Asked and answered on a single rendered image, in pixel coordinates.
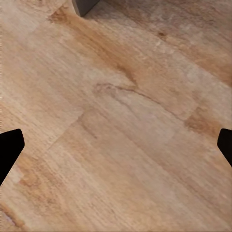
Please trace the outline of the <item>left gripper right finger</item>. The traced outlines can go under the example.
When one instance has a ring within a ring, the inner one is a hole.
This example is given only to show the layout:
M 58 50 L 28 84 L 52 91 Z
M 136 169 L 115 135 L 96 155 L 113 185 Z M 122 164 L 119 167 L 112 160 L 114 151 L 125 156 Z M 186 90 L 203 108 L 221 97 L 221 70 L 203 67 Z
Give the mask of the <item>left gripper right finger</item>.
M 232 130 L 224 128 L 220 130 L 217 146 L 232 166 Z

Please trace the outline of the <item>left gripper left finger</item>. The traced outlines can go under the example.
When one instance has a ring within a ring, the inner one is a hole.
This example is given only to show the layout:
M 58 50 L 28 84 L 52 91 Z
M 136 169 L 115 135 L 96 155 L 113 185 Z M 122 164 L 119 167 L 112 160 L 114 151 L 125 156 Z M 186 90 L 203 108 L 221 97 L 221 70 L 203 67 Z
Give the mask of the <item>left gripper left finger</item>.
M 21 129 L 0 134 L 0 186 L 25 146 Z

